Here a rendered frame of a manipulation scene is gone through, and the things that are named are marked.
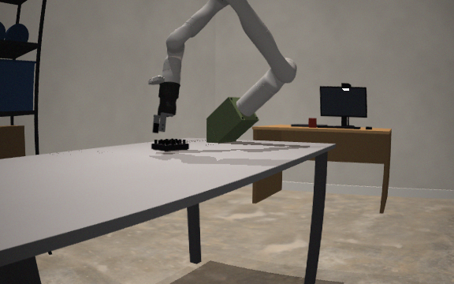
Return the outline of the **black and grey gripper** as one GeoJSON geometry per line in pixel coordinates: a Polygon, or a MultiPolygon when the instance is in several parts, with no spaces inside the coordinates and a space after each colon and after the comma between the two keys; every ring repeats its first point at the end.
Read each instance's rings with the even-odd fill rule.
{"type": "Polygon", "coordinates": [[[174,69],[163,70],[161,76],[159,75],[149,79],[148,84],[160,85],[158,94],[158,97],[160,98],[158,115],[154,115],[152,132],[165,132],[166,117],[173,117],[176,115],[176,101],[178,99],[180,89],[180,72],[174,69]]]}

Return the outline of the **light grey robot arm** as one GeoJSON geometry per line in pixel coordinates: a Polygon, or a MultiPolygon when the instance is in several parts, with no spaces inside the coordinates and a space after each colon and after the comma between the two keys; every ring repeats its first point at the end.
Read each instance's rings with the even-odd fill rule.
{"type": "Polygon", "coordinates": [[[294,80],[297,67],[292,59],[284,58],[278,50],[270,30],[247,0],[210,0],[181,27],[169,35],[166,40],[167,54],[163,70],[174,69],[181,71],[184,43],[190,37],[196,36],[211,18],[227,5],[231,5],[236,11],[244,32],[267,60],[271,68],[236,102],[238,110],[243,115],[250,117],[273,97],[284,83],[291,83],[294,80]]]}

